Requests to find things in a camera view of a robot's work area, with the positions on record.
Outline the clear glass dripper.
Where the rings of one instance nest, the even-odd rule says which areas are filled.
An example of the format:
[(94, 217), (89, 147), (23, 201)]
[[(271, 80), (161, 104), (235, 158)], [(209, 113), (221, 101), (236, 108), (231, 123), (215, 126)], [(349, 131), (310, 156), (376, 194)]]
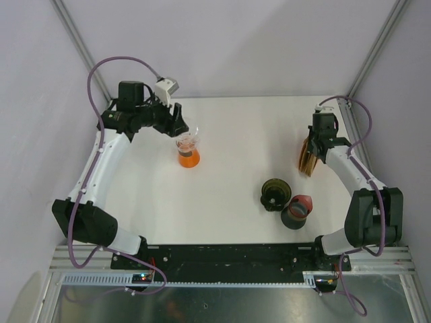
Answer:
[(191, 127), (187, 132), (176, 138), (176, 147), (180, 153), (186, 154), (196, 150), (199, 143), (199, 127)]

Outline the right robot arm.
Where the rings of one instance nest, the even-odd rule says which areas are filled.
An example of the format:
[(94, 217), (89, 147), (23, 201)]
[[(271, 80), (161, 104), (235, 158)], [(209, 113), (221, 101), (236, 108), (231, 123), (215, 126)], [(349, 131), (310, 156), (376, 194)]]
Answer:
[(321, 247), (310, 253), (312, 265), (326, 270), (335, 256), (361, 251), (379, 257), (401, 239), (403, 193), (378, 180), (356, 157), (353, 145), (338, 135), (334, 113), (315, 112), (308, 128), (307, 151), (335, 172), (351, 197), (343, 227), (317, 239)]

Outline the orange glass flask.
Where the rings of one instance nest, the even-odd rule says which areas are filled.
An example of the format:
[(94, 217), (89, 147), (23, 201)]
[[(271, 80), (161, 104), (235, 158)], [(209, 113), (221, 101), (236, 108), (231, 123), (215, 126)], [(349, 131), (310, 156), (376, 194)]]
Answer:
[(196, 142), (192, 141), (177, 141), (176, 147), (178, 151), (178, 162), (184, 168), (194, 168), (200, 162)]

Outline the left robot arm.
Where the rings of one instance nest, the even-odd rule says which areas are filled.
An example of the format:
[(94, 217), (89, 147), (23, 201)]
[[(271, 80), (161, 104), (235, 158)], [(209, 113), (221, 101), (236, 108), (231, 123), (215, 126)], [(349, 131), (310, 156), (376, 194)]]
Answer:
[(119, 83), (118, 98), (100, 115), (96, 140), (77, 184), (66, 199), (57, 199), (52, 206), (70, 248), (73, 242), (83, 242), (125, 253), (126, 262), (136, 269), (148, 263), (143, 238), (120, 228), (105, 210), (106, 198), (121, 158), (142, 128), (169, 137), (188, 131), (182, 106), (170, 101), (177, 89), (177, 81), (164, 77), (153, 88), (139, 81)]

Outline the brown coffee filter stack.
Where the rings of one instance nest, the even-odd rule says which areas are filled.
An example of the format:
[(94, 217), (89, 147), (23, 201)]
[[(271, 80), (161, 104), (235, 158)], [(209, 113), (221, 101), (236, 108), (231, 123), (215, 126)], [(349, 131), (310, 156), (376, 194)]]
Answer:
[(311, 177), (319, 159), (308, 150), (308, 140), (309, 138), (307, 137), (303, 141), (298, 160), (298, 170), (300, 173)]

